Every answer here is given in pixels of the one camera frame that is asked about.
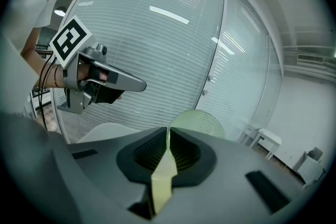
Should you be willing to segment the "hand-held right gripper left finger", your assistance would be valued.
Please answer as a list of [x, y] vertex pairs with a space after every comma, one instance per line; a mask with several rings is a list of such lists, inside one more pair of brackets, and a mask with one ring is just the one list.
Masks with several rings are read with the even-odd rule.
[[89, 180], [123, 209], [150, 220], [155, 216], [151, 176], [166, 151], [165, 127], [69, 144], [67, 148]]

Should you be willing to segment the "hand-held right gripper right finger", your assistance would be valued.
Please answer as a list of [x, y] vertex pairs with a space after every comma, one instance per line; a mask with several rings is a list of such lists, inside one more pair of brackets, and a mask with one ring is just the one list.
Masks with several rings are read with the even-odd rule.
[[303, 194], [291, 175], [251, 148], [202, 133], [191, 132], [191, 136], [214, 150], [217, 164], [198, 186], [174, 188], [155, 223], [271, 223], [276, 216], [245, 176], [258, 170], [290, 201]]

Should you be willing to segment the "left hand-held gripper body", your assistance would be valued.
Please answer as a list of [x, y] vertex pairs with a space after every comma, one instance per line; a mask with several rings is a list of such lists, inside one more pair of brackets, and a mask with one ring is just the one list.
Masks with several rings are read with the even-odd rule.
[[[56, 33], [50, 42], [55, 58], [61, 65], [66, 100], [58, 105], [61, 111], [81, 114], [92, 101], [93, 95], [78, 82], [78, 66], [89, 64], [106, 69], [107, 47], [96, 42], [90, 30], [75, 15]], [[106, 86], [106, 82], [89, 79]]]

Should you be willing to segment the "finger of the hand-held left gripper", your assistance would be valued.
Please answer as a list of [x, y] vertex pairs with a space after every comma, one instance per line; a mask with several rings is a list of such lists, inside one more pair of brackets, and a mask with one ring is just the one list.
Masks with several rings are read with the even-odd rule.
[[106, 67], [108, 70], [106, 86], [108, 88], [133, 92], [142, 92], [146, 89], [147, 83], [144, 80], [109, 64], [106, 64]]

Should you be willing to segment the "person's left hand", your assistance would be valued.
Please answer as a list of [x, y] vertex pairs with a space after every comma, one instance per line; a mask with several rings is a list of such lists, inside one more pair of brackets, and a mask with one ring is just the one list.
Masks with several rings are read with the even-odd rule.
[[89, 64], [78, 66], [78, 82], [85, 84], [85, 90], [93, 95], [94, 103], [112, 104], [115, 100], [121, 100], [124, 91], [111, 89], [89, 79], [106, 82], [110, 71]]

